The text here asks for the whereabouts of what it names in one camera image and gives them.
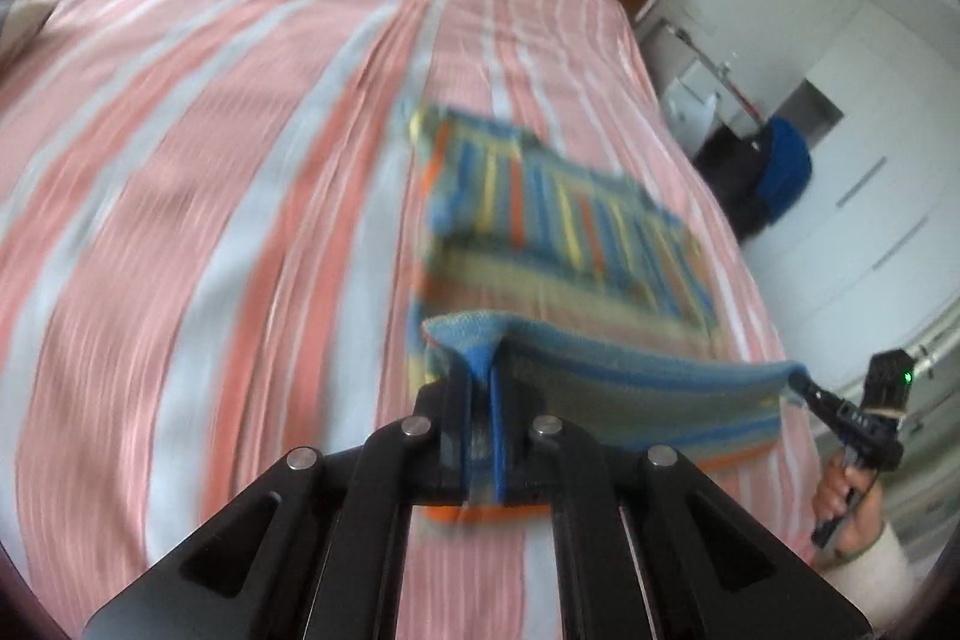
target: bed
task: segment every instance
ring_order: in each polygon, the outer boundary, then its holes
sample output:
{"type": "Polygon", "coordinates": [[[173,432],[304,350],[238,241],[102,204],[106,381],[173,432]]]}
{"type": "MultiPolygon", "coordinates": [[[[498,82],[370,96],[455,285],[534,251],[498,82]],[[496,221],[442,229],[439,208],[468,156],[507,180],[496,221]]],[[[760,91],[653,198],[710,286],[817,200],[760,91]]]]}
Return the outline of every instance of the bed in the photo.
{"type": "MultiPolygon", "coordinates": [[[[719,357],[781,357],[659,115],[651,0],[56,1],[0,83],[0,542],[71,635],[291,447],[410,410],[421,100],[640,180],[707,252],[719,357]]],[[[807,557],[818,461],[782,420],[712,477],[807,557]]],[[[416,527],[397,635],[558,636],[553,566],[545,522],[416,527]]]]}

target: white sleeve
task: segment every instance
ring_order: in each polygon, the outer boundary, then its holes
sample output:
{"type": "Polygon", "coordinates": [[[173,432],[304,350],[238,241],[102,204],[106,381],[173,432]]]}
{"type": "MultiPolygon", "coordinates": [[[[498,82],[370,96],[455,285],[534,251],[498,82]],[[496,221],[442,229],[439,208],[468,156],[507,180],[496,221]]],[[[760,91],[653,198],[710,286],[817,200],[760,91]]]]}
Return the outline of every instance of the white sleeve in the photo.
{"type": "Polygon", "coordinates": [[[827,567],[821,575],[860,609],[874,629],[898,618],[917,587],[890,524],[859,557],[827,567]]]}

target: hand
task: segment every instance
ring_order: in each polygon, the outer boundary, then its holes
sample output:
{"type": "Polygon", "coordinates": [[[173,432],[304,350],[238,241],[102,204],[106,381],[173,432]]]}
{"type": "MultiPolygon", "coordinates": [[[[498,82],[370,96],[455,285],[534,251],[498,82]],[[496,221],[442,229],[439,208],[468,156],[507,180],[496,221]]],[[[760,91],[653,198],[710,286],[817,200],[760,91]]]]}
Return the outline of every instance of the hand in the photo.
{"type": "Polygon", "coordinates": [[[883,533],[883,491],[875,482],[875,473],[843,466],[843,452],[834,453],[824,468],[824,477],[813,497],[813,513],[818,521],[829,521],[847,512],[847,493],[855,488],[860,504],[835,535],[836,550],[852,557],[867,550],[883,533]]]}

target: drawer handle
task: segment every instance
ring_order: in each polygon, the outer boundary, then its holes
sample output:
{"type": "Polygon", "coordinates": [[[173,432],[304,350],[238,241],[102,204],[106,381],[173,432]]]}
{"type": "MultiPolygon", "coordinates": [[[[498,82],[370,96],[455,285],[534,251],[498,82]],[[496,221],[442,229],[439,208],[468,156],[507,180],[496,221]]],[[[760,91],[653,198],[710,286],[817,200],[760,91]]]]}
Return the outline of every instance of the drawer handle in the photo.
{"type": "Polygon", "coordinates": [[[840,200],[837,202],[837,209],[842,210],[843,205],[846,204],[851,199],[853,199],[853,196],[856,196],[856,194],[859,194],[860,191],[863,190],[863,187],[867,183],[869,183],[872,179],[874,179],[875,175],[877,175],[877,172],[883,169],[883,167],[885,167],[886,165],[887,165],[887,157],[884,155],[880,159],[880,161],[877,161],[872,167],[870,167],[870,170],[868,170],[865,175],[863,175],[859,180],[857,180],[856,183],[853,183],[853,187],[849,191],[847,191],[846,194],[843,194],[843,196],[840,196],[840,200]]]}
{"type": "Polygon", "coordinates": [[[917,224],[913,228],[911,228],[906,234],[904,234],[899,239],[899,242],[897,242],[894,245],[894,247],[891,247],[889,250],[887,250],[886,253],[884,253],[882,256],[880,256],[879,259],[877,259],[877,262],[871,267],[872,271],[877,271],[877,269],[880,268],[880,266],[883,266],[885,263],[890,261],[891,258],[896,256],[897,253],[899,253],[902,249],[904,249],[904,245],[907,244],[907,242],[910,242],[910,239],[913,239],[914,237],[916,237],[920,229],[922,229],[923,226],[926,225],[928,218],[929,218],[929,215],[924,215],[923,218],[920,218],[920,220],[917,221],[917,224]]]}

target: bolt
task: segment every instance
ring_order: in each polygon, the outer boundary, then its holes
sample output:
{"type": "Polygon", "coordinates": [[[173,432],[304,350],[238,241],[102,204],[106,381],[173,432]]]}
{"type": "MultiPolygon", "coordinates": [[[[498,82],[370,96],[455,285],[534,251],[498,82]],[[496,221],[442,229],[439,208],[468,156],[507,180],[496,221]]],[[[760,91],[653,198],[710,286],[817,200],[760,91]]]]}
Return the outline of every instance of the bolt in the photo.
{"type": "Polygon", "coordinates": [[[317,452],[313,448],[294,448],[287,453],[287,466],[290,469],[310,469],[317,463],[317,452]]]}
{"type": "Polygon", "coordinates": [[[560,429],[563,429],[563,421],[556,415],[538,415],[534,418],[534,432],[541,437],[553,437],[554,434],[560,434],[560,429]]]}
{"type": "Polygon", "coordinates": [[[430,419],[425,415],[411,415],[409,418],[403,419],[400,429],[407,437],[423,437],[426,432],[430,431],[431,425],[430,419]]]}
{"type": "Polygon", "coordinates": [[[656,467],[672,467],[677,463],[677,452],[669,445],[654,445],[647,451],[647,458],[656,467]]]}

